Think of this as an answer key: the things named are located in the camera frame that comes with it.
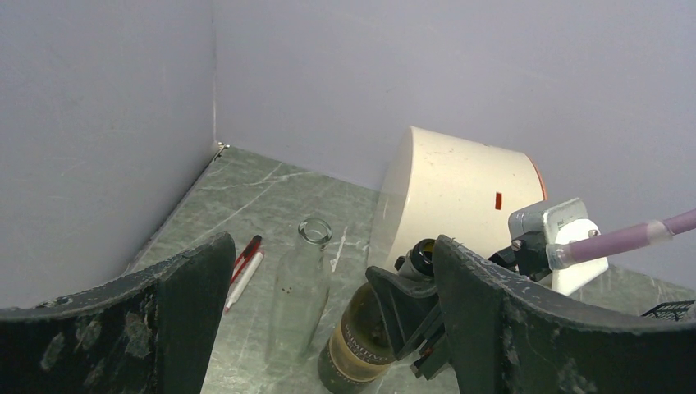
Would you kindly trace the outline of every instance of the black basket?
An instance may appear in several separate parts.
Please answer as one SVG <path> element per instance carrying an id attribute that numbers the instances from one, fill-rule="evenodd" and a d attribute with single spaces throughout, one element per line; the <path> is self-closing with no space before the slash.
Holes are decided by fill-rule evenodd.
<path id="1" fill-rule="evenodd" d="M 686 311 L 689 310 L 694 302 L 696 301 L 663 302 L 662 304 L 644 313 L 643 316 L 678 322 L 684 319 Z"/>

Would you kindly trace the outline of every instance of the gray wall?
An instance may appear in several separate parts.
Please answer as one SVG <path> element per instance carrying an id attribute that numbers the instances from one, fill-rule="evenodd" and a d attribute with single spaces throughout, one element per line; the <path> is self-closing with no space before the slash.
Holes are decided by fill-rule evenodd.
<path id="1" fill-rule="evenodd" d="M 123 272 L 212 157 L 210 2 L 0 3 L 0 307 Z"/>
<path id="2" fill-rule="evenodd" d="M 378 188 L 416 125 L 530 154 L 605 230 L 696 205 L 693 1 L 215 7 L 223 142 Z M 694 245 L 612 261 L 696 287 Z"/>

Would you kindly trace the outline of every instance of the purple tube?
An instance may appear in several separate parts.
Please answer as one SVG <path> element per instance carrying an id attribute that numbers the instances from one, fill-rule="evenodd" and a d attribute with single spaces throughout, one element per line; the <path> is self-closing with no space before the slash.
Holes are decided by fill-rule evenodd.
<path id="1" fill-rule="evenodd" d="M 582 263 L 601 257 L 628 252 L 651 244 L 648 236 L 648 223 L 573 242 L 568 245 L 570 257 L 575 263 Z"/>
<path id="2" fill-rule="evenodd" d="M 672 234 L 677 235 L 696 228 L 696 209 L 662 221 Z"/>
<path id="3" fill-rule="evenodd" d="M 564 269 L 573 264 L 636 250 L 660 241 L 668 241 L 673 236 L 694 228 L 696 228 L 696 209 L 664 221 L 652 220 L 568 245 L 547 245 L 548 264 L 552 270 Z"/>

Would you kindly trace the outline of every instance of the white cylindrical container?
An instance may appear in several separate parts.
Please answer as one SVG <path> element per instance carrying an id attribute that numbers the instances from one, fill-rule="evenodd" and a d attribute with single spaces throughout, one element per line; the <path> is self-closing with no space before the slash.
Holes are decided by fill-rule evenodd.
<path id="1" fill-rule="evenodd" d="M 382 184 L 368 265 L 395 272 L 399 256 L 440 234 L 487 258 L 510 244 L 511 213 L 543 199 L 526 154 L 411 127 Z"/>

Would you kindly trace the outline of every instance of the marble surface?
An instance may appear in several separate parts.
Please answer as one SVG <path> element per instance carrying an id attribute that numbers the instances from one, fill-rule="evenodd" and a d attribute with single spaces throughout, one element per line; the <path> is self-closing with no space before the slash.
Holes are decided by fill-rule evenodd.
<path id="1" fill-rule="evenodd" d="M 317 355 L 340 319 L 350 296 L 365 282 L 369 232 L 378 193 L 328 176 L 229 148 L 204 173 L 186 202 L 134 266 L 139 270 L 206 237 L 228 231 L 244 248 L 263 237 L 266 258 L 240 300 L 222 316 L 202 393 L 326 393 L 316 372 Z M 333 260 L 331 293 L 309 359 L 284 374 L 269 373 L 263 362 L 272 284 L 278 260 L 291 249 L 296 226 L 319 217 L 333 229 L 326 258 Z M 611 266 L 572 295 L 577 300 L 641 314 L 670 300 L 696 299 L 696 291 Z M 405 394 L 458 392 L 448 369 L 431 382 L 416 379 L 412 360 L 393 365 L 364 392 Z"/>

